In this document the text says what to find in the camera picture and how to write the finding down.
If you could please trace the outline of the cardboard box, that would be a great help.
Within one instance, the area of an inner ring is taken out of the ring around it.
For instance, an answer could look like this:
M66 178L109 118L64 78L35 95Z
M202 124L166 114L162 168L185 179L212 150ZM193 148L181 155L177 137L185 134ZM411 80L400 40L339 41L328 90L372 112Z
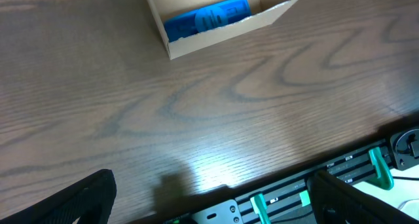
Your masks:
M252 15L234 24L198 33L171 42L164 29L166 20L187 11L226 0L147 0L170 59L226 41L273 24L298 0L247 0Z

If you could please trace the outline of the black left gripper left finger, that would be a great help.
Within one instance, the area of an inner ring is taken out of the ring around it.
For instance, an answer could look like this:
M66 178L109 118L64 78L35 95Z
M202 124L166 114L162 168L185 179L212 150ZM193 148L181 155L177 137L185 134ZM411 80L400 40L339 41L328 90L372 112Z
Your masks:
M116 198L111 170L102 169L1 220L1 224L106 224Z

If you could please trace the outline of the blue plastic case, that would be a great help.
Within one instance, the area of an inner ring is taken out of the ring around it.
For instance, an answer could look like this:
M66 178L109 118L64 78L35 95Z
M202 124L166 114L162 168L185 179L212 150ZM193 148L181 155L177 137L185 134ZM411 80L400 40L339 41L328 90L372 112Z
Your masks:
M192 10L164 23L169 42L239 22L251 16L247 0L226 0Z

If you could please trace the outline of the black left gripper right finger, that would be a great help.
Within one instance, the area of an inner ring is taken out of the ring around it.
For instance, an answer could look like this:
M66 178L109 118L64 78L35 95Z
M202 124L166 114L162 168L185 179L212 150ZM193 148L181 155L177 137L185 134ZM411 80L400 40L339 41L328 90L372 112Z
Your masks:
M418 220L324 170L307 179L317 223L418 224Z

